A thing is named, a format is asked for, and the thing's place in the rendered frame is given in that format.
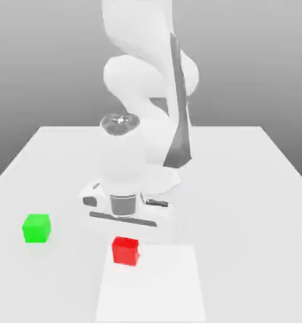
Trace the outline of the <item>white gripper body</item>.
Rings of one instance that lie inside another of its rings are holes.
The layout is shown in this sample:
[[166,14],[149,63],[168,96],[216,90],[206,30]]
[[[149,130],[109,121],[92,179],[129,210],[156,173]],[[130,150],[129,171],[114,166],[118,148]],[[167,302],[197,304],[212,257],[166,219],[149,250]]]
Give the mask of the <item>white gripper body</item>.
[[90,211],[88,228],[104,236],[155,236],[156,222],[135,218],[115,218],[110,214]]

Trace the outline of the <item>small red cube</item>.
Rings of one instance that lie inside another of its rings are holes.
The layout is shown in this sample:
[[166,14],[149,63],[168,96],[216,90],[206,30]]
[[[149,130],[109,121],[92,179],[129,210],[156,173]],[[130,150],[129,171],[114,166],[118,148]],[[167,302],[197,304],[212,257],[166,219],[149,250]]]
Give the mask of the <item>small red cube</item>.
[[139,260],[139,241],[126,237],[115,237],[112,242],[113,261],[117,264],[136,266]]

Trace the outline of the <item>small green cube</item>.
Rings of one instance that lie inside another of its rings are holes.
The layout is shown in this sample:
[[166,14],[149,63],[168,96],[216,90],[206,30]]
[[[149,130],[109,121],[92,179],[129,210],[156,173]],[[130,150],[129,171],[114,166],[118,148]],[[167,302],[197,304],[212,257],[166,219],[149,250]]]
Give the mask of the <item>small green cube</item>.
[[49,214],[29,214],[22,225],[26,243],[46,243],[51,229]]

